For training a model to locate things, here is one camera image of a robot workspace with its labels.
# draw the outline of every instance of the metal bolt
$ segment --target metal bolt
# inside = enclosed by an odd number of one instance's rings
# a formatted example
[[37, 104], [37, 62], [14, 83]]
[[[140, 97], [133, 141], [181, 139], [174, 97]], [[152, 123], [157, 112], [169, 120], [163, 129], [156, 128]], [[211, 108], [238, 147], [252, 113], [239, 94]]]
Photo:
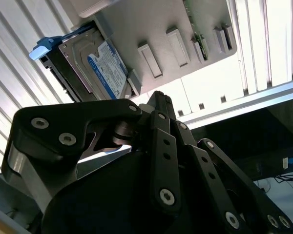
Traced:
[[214, 145], [213, 145], [211, 142], [208, 141], [208, 142], [206, 142], [206, 144], [207, 144], [210, 148], [212, 148], [212, 149], [214, 148]]
[[131, 110], [133, 110], [133, 111], [137, 111], [137, 108], [134, 107], [134, 106], [129, 106], [129, 108], [130, 108]]
[[74, 145], [76, 143], [76, 137], [70, 133], [62, 133], [59, 136], [59, 141], [60, 143], [62, 143], [63, 145]]
[[162, 115], [161, 113], [159, 113], [158, 116], [159, 116], [160, 118], [162, 118], [162, 119], [165, 119], [165, 118], [166, 118], [165, 115]]
[[267, 215], [267, 218], [269, 220], [269, 222], [276, 228], [279, 228], [279, 224], [277, 222], [277, 220], [275, 220], [274, 217], [272, 217], [271, 215]]
[[226, 212], [226, 220], [233, 228], [238, 229], [240, 227], [239, 220], [233, 213]]
[[179, 123], [180, 127], [182, 127], [183, 129], [187, 129], [187, 126], [184, 123]]
[[291, 227], [290, 224], [289, 224], [289, 222], [285, 219], [285, 217], [283, 217], [283, 216], [279, 216], [279, 219], [280, 219], [281, 223], [282, 223], [284, 226], [286, 226], [287, 228], [290, 228], [290, 227]]
[[31, 125], [33, 125], [35, 128], [45, 129], [49, 127], [49, 122], [44, 118], [34, 118], [31, 120]]
[[174, 195], [167, 189], [162, 189], [160, 191], [160, 198], [168, 206], [172, 206], [175, 203]]

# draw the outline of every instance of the white sticker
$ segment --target white sticker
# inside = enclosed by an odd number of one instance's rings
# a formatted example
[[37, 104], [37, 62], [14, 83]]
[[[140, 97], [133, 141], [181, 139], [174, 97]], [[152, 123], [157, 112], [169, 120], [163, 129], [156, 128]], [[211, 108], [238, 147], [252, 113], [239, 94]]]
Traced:
[[120, 98], [128, 71], [116, 50], [106, 41], [99, 47], [99, 57], [88, 55], [88, 62], [112, 99]]
[[282, 167], [284, 170], [289, 167], [289, 159], [287, 157], [282, 159]]

